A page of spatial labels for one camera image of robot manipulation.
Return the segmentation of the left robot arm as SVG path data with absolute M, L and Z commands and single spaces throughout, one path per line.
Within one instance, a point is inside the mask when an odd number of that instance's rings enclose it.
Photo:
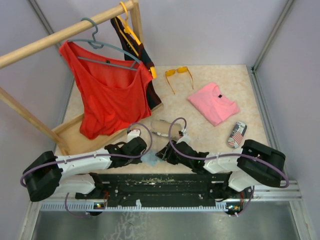
M 139 136 L 129 142 L 109 144 L 98 150 L 76 155 L 43 152 L 20 178 L 32 202 L 40 202 L 62 193 L 81 193 L 97 199 L 104 186 L 90 174 L 96 170 L 138 164 L 151 148 Z

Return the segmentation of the grey patterned glasses case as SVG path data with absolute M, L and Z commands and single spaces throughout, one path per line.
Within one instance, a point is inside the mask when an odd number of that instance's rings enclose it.
M 162 120 L 162 119 L 156 119 L 151 122 L 151 132 L 157 136 L 160 137 L 169 137 L 169 128 L 171 126 L 171 122 Z M 171 128 L 170 136 L 172 139 L 179 139 L 180 138 L 180 132 L 182 131 L 182 126 L 178 123 L 174 123 Z

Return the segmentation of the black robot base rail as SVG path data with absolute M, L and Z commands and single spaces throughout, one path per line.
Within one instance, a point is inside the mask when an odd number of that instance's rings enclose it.
M 227 188 L 226 176 L 217 174 L 103 174 L 97 194 L 71 194 L 43 201 L 42 212 L 71 212 L 97 216 L 106 212 L 225 212 L 239 214 L 254 202 L 300 201 L 298 183 L 288 188 L 265 185 L 241 192 Z

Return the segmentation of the narrow blue cleaning cloth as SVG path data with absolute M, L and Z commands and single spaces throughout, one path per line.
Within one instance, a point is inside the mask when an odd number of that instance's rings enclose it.
M 157 157 L 154 152 L 149 152 L 148 154 L 141 157 L 141 161 L 143 163 L 146 163 L 152 167 L 154 167 L 160 160 L 161 159 Z

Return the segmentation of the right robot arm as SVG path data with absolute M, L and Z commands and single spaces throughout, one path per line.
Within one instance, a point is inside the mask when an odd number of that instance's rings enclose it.
M 251 186 L 285 189 L 290 185 L 284 174 L 285 154 L 252 139 L 225 153 L 196 151 L 185 141 L 172 140 L 155 155 L 169 164 L 184 165 L 196 174 L 229 174 L 223 185 L 229 198 Z

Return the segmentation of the orange sunglasses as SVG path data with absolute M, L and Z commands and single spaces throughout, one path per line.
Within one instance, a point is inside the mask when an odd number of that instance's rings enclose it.
M 194 89 L 194 87 L 195 87 L 194 79 L 193 79 L 193 76 L 192 76 L 192 74 L 191 74 L 191 72 L 190 72 L 190 70 L 189 70 L 189 68 L 187 66 L 181 66 L 181 67 L 179 67 L 177 69 L 170 69 L 170 70 L 167 70 L 165 72 L 164 76 L 165 76 L 166 82 L 170 86 L 170 88 L 171 88 L 171 90 L 172 90 L 174 95 L 176 94 L 176 92 L 175 92 L 174 88 L 172 87 L 172 85 L 171 85 L 171 83 L 169 81 L 169 77 L 172 77 L 175 73 L 178 73 L 178 74 L 187 73 L 189 75 L 190 79 L 191 79 L 191 87 L 192 87 L 192 89 Z

